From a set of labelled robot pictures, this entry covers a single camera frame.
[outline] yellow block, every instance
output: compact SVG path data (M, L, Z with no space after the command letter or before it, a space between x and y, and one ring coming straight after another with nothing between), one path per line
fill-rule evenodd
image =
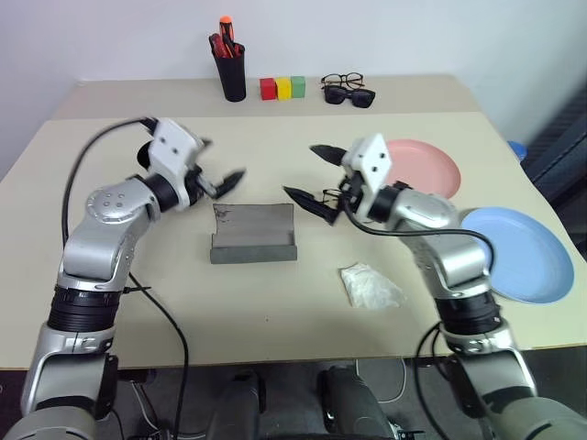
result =
M277 99L292 99L292 82L289 78L275 78L277 84Z

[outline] eyeglasses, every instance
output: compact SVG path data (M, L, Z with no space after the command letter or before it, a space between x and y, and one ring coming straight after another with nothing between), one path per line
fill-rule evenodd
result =
M367 108L373 99L375 99L375 92L367 89L348 90L340 85L325 85L324 99L329 104L342 104L342 102L350 98L350 101L355 107Z
M352 71L346 75L340 75L338 73L330 73L320 80L323 85L340 85L345 83L350 89L359 89L363 87L363 75Z

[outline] white wall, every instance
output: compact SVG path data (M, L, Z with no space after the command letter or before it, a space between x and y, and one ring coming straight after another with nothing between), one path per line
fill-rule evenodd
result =
M78 79L214 75L224 14L249 76L453 73L522 141L587 75L585 0L4 0L0 177Z

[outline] white cable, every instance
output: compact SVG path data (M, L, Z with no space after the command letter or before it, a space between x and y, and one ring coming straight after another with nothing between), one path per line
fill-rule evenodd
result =
M143 414L143 419L145 419L145 422L147 422L147 424L153 428L156 431L159 431L159 428L155 425L155 423L153 423L150 418L147 415L147 411L145 410L145 404L143 403L143 398L140 396L140 393L138 392L138 388L137 388L137 383L132 380L130 381L130 385L132 386L132 390L135 392L135 396L137 397L137 402L138 402L138 406L140 406L140 412ZM198 440L200 438L204 438L205 437L205 432L203 433L198 433L198 434L194 434L194 435L188 435L188 434L180 434L177 436L178 440Z
M402 362L402 367L404 370L404 378L402 379L402 388L400 389L400 392L397 393L397 395L391 399L388 399L386 401L377 401L377 403L384 405L385 403L394 403L399 401L403 396L404 396L404 392L405 392L405 385L407 382L407 367L405 365L405 360L403 357L400 357L400 361ZM355 372L357 373L357 376L360 377L359 374L359 360L355 359Z

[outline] green block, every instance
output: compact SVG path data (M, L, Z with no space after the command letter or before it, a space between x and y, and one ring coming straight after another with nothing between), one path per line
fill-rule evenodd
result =
M305 95L305 77L292 76L290 81L292 82L292 98L303 98Z

